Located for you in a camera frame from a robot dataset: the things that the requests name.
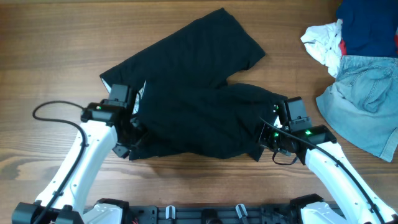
wooden table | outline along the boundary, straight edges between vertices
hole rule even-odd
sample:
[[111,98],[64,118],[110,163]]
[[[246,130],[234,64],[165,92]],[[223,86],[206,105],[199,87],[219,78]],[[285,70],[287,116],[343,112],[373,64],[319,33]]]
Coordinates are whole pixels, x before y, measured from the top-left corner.
[[[0,222],[9,223],[19,202],[33,202],[56,173],[76,130],[39,122],[31,112],[48,100],[81,105],[107,98],[98,75],[167,37],[194,19],[225,7],[267,52],[257,65],[229,81],[301,96],[314,125],[326,124],[315,97],[334,82],[306,53],[308,26],[335,21],[338,3],[325,0],[124,2],[0,6]],[[78,122],[79,110],[42,110]],[[398,158],[384,162],[337,135],[344,153],[371,188],[398,208]],[[265,152],[219,160],[181,154],[130,162],[106,158],[87,205],[103,197],[131,205],[259,205],[317,193],[322,183],[297,163],[277,166]],[[292,158],[281,158],[283,161]]]

dark blue cloth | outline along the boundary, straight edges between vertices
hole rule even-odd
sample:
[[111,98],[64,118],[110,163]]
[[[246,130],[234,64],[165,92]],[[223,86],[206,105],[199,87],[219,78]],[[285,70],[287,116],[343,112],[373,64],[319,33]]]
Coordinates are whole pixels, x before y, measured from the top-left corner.
[[344,0],[336,12],[347,55],[398,57],[398,0]]

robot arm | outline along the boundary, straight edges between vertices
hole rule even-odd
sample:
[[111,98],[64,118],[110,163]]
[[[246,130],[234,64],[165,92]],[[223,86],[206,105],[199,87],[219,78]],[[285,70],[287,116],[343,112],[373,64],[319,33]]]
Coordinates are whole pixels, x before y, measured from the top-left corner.
[[[63,192],[51,205],[43,223],[50,220],[55,223],[132,223],[128,202],[117,200],[102,200],[94,209],[83,214],[88,191],[109,151],[113,150],[119,157],[126,158],[141,132],[132,127],[130,115],[134,106],[134,92],[128,86],[114,85],[108,100],[100,104],[90,103],[82,113],[81,127],[85,131],[87,145],[73,175],[68,180]],[[296,154],[302,164],[317,175],[325,184],[336,203],[341,208],[345,219],[333,212],[327,203],[318,198],[308,197],[292,200],[292,214],[299,223],[397,223],[398,217],[391,207],[388,207],[364,182],[359,174],[347,161],[341,146],[334,136],[324,126],[312,127],[310,118],[305,112],[301,98],[286,100],[275,106],[282,124],[279,129],[264,126],[260,143],[272,151]],[[339,159],[355,176],[382,216],[378,219],[370,204],[358,189],[349,175],[330,157],[288,138],[282,133],[288,132],[300,139],[316,144],[323,150]],[[45,190],[39,194],[33,204],[20,203],[15,209],[13,223],[32,223],[58,189],[60,182],[70,170],[80,150],[81,136],[76,136],[75,142],[62,163],[57,174]]]

jeans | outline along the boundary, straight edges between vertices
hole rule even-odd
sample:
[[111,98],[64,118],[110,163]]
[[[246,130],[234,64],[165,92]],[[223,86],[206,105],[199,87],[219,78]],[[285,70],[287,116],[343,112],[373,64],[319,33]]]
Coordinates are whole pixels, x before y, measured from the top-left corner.
[[398,58],[343,56],[336,82],[317,105],[339,135],[391,162],[398,145]]

wire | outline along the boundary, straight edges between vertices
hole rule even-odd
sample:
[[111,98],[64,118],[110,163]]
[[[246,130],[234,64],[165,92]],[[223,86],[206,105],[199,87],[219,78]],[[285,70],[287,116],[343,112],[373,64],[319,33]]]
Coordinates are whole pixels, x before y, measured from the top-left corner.
[[56,201],[56,199],[62,194],[63,188],[65,187],[65,185],[67,184],[70,176],[73,174],[73,171],[75,171],[76,166],[78,165],[81,156],[83,155],[83,152],[85,150],[86,147],[86,134],[84,132],[84,130],[77,125],[76,123],[73,123],[71,121],[67,121],[64,119],[53,119],[53,118],[41,118],[38,117],[36,115],[37,110],[39,110],[41,107],[46,106],[46,105],[50,105],[50,104],[54,104],[54,103],[65,103],[68,105],[72,105],[72,106],[76,106],[80,109],[84,109],[84,107],[77,105],[75,103],[69,102],[69,101],[62,101],[62,100],[57,100],[57,101],[48,101],[45,103],[42,103],[41,105],[37,106],[33,112],[32,112],[32,116],[34,119],[39,120],[39,121],[51,121],[51,122],[59,122],[59,123],[64,123],[64,124],[70,124],[73,127],[77,128],[77,130],[79,130],[80,134],[81,134],[81,148],[80,148],[80,152],[76,157],[75,162],[73,163],[72,167],[70,168],[68,174],[65,176],[64,180],[62,181],[62,183],[60,184],[58,190],[56,192],[54,192],[53,197],[51,198],[51,200],[48,202],[48,204],[46,205],[46,207],[44,208],[44,210],[40,213],[40,215],[35,218],[34,220],[34,224],[39,224],[40,221],[43,219],[44,215],[48,212],[48,210],[50,210],[51,206],[54,204],[54,202]]
[[373,203],[373,201],[371,200],[371,198],[369,197],[369,195],[366,193],[366,191],[363,189],[363,187],[362,187],[361,184],[358,182],[358,180],[357,180],[357,179],[354,177],[354,175],[344,166],[344,164],[343,164],[342,162],[340,162],[338,159],[336,159],[334,156],[332,156],[329,152],[327,152],[326,150],[322,149],[321,147],[319,147],[319,146],[317,146],[317,145],[315,145],[315,144],[312,144],[311,142],[306,141],[306,140],[304,140],[304,139],[300,139],[300,138],[298,138],[298,137],[296,137],[296,136],[294,136],[294,135],[292,135],[292,134],[289,134],[289,133],[287,133],[287,132],[285,132],[285,131],[283,131],[283,130],[280,130],[279,128],[277,128],[277,127],[271,125],[270,123],[268,123],[268,122],[267,122],[266,120],[264,120],[262,117],[260,117],[260,119],[261,119],[262,122],[264,122],[264,123],[265,123],[266,125],[268,125],[270,128],[276,130],[277,132],[282,133],[282,134],[284,134],[284,135],[286,135],[286,136],[288,136],[288,137],[290,137],[290,138],[292,138],[292,139],[295,139],[295,140],[298,140],[298,141],[300,141],[300,142],[303,142],[303,143],[305,143],[305,144],[307,144],[307,145],[309,145],[309,146],[311,146],[311,147],[313,147],[313,148],[315,148],[315,149],[318,149],[319,151],[321,151],[322,153],[324,153],[325,155],[327,155],[330,159],[332,159],[333,161],[335,161],[335,162],[347,173],[347,175],[351,178],[351,180],[353,180],[353,182],[355,183],[355,185],[358,187],[358,189],[359,189],[359,190],[361,191],[361,193],[364,195],[364,197],[366,198],[366,200],[369,202],[369,204],[370,204],[372,210],[373,210],[374,213],[376,214],[376,216],[377,216],[377,218],[379,219],[379,221],[380,221],[382,224],[385,224],[385,222],[384,222],[384,220],[383,220],[383,217],[381,216],[381,214],[380,214],[380,212],[379,212],[378,207],[376,206],[376,204]]

